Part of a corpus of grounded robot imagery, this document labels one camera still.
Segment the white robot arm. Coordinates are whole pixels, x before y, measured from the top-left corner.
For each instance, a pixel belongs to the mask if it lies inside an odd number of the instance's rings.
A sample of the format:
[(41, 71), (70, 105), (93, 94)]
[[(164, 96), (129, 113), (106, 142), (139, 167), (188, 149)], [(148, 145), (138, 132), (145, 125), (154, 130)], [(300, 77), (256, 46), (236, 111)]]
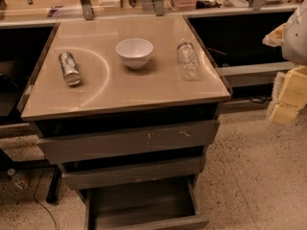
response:
[(278, 72), (269, 105), (269, 121), (290, 124), (307, 104), (307, 0), (289, 17), (282, 37), (282, 56), (295, 64), (286, 74)]

